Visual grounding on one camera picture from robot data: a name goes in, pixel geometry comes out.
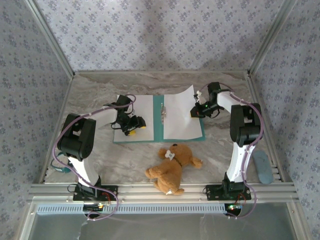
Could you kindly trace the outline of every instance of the white paper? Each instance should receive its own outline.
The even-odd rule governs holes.
[[[135,134],[126,136],[121,129],[114,130],[114,142],[140,142],[154,140],[154,97],[152,95],[135,95],[136,100],[133,104],[134,115],[142,117],[145,121],[145,128],[135,129]]]
[[[202,137],[199,118],[191,117],[190,114],[196,103],[194,94],[192,85],[184,92],[164,95],[164,139],[190,140]]]

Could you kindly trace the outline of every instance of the marble tabletop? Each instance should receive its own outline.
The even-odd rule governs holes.
[[[251,101],[247,82],[237,75],[217,72],[193,73],[86,73],[76,74],[73,80],[63,112],[64,123],[69,113],[84,114],[116,101],[118,94],[164,95],[177,94],[190,85],[195,90],[210,82],[221,82],[231,86],[237,96]],[[230,138],[230,114],[221,111],[215,118],[205,118],[205,141],[188,142],[193,155],[203,160],[201,169],[186,166],[183,169],[184,183],[220,183],[227,171],[233,142]],[[147,168],[161,162],[157,152],[159,148],[168,148],[170,143],[113,143],[114,132],[110,125],[95,132],[94,147],[86,161],[92,161],[103,183],[148,183],[144,172]],[[262,139],[257,149],[269,155],[265,140]],[[248,182],[258,182],[258,176],[251,158],[247,170]],[[74,183],[72,173],[61,173],[48,167],[45,183]]]

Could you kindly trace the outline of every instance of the teddy bear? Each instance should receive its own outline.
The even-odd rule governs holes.
[[[185,144],[173,144],[169,150],[161,148],[158,156],[163,159],[158,166],[148,168],[145,175],[149,179],[157,179],[154,186],[164,194],[181,195],[180,187],[182,168],[191,164],[197,169],[202,167],[202,160],[193,156],[191,149]]]

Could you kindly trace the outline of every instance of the floral wallpaper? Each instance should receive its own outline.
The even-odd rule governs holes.
[[[0,1],[0,239],[38,180],[69,80],[23,0]]]
[[[245,70],[283,0],[36,0],[72,67]]]
[[[320,240],[320,2],[298,0],[254,76],[276,148]]]

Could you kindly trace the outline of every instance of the teal binder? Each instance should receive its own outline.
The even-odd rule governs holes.
[[[164,104],[164,95],[153,96],[153,140],[152,141],[113,141],[115,144],[129,144],[129,143],[181,143],[181,142],[199,142],[205,141],[205,127],[202,119],[199,119],[202,136],[194,139],[164,139],[164,125],[161,122],[161,104]]]

